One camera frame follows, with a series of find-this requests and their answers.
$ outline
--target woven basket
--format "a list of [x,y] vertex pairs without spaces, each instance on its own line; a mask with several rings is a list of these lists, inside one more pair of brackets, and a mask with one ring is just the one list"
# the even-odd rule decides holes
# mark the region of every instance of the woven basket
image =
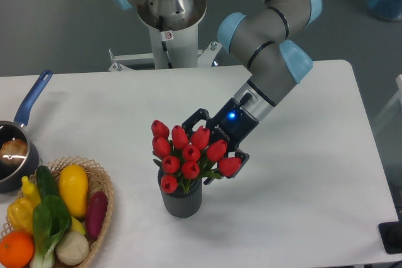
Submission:
[[[101,243],[103,241],[103,238],[106,234],[107,228],[109,227],[109,224],[111,222],[111,217],[112,217],[112,212],[113,212],[113,204],[114,204],[114,199],[113,199],[113,186],[112,186],[112,181],[109,175],[106,173],[105,169],[100,166],[100,164],[96,163],[94,160],[87,159],[87,158],[81,158],[81,157],[76,157],[76,158],[62,158],[62,159],[56,159],[54,162],[48,163],[47,167],[50,169],[52,172],[53,176],[55,177],[56,182],[58,183],[58,180],[60,178],[60,172],[62,171],[63,168],[66,166],[69,166],[70,164],[77,164],[81,167],[83,167],[87,173],[88,176],[88,201],[90,197],[96,193],[97,191],[103,191],[106,194],[108,204],[107,204],[107,211],[106,211],[106,216],[102,224],[102,230],[100,231],[99,237],[97,240],[90,239],[88,235],[86,235],[87,240],[89,242],[89,255],[87,258],[79,265],[71,266],[71,265],[65,265],[61,263],[57,257],[55,265],[53,268],[71,268],[71,267],[87,267],[88,264],[91,262],[91,260],[94,258],[97,250],[101,246]],[[30,176],[30,181],[32,183],[36,184],[36,176],[31,175]],[[18,198],[24,197],[24,194],[22,191],[18,192]],[[13,231],[13,227],[11,226],[8,217],[6,217],[7,223],[3,225],[3,231],[0,233],[0,241],[3,239],[4,236],[9,234],[10,232]]]

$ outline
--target saucepan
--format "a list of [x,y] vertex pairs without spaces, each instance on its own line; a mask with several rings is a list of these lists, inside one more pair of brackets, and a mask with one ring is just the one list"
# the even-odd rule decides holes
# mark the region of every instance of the saucepan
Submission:
[[39,165],[38,150],[24,126],[28,125],[31,108],[52,75],[50,70],[42,72],[19,106],[14,122],[0,121],[0,193],[20,188],[21,178],[33,174]]

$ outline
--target purple eggplant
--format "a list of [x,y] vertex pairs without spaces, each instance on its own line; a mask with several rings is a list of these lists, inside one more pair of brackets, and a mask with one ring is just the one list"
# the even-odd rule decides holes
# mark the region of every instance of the purple eggplant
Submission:
[[92,239],[97,239],[102,230],[103,220],[106,216],[107,197],[103,191],[97,191],[89,200],[85,227]]

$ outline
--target artificial flower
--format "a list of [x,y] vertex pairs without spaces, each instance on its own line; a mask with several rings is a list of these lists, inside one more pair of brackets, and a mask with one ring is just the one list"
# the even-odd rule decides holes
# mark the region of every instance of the artificial flower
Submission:
[[183,163],[182,173],[187,179],[194,179],[200,173],[200,167],[195,161],[186,161]]
[[169,155],[171,149],[169,142],[165,138],[158,136],[152,139],[152,148],[155,155],[159,158],[164,158]]
[[165,139],[168,139],[169,137],[169,128],[162,123],[161,121],[158,121],[155,119],[152,123],[151,126],[152,134],[154,137],[163,137]]
[[169,174],[176,173],[180,169],[180,159],[172,155],[166,156],[162,160],[162,169]]
[[201,152],[196,146],[189,144],[183,149],[183,158],[186,161],[197,161],[201,157]]
[[190,139],[191,143],[200,150],[204,150],[208,146],[209,135],[210,130],[208,128],[204,128],[204,126],[200,126],[192,135]]
[[188,145],[187,134],[180,126],[173,127],[173,130],[171,131],[171,140],[173,141],[173,146],[178,150],[182,150]]
[[161,189],[165,193],[173,193],[177,189],[177,179],[172,175],[164,175],[161,178]]
[[226,153],[227,142],[223,139],[219,139],[217,142],[211,144],[207,149],[207,157],[210,161],[217,162]]
[[227,158],[222,158],[218,162],[218,170],[221,173],[222,176],[230,177],[234,173],[237,172],[237,170],[241,166],[241,159],[238,157],[227,157]]

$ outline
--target bok choy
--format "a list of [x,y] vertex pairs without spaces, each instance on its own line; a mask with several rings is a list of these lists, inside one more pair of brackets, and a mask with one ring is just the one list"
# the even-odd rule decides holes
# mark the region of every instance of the bok choy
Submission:
[[51,268],[54,265],[54,249],[70,227],[71,216],[64,201],[55,195],[42,198],[33,211],[35,255],[31,268]]

